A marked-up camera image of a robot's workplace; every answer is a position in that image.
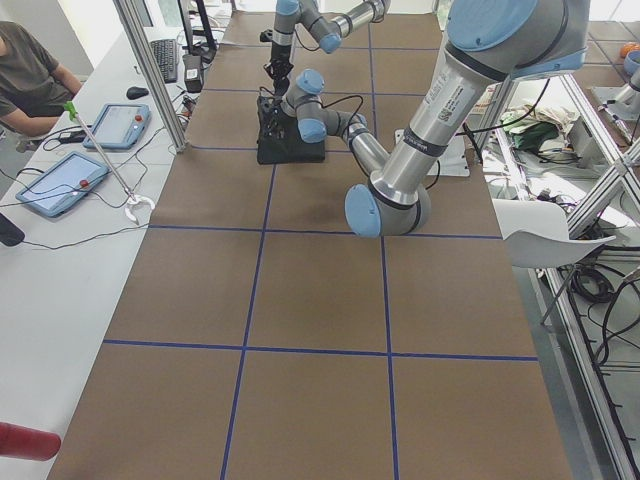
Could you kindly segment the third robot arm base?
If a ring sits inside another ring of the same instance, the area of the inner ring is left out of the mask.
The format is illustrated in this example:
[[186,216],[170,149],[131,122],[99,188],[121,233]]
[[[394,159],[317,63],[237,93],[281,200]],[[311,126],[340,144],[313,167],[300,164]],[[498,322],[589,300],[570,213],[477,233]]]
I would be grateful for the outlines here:
[[592,87],[597,102],[615,119],[635,121],[639,116],[639,51],[630,50],[623,62],[630,76],[622,87]]

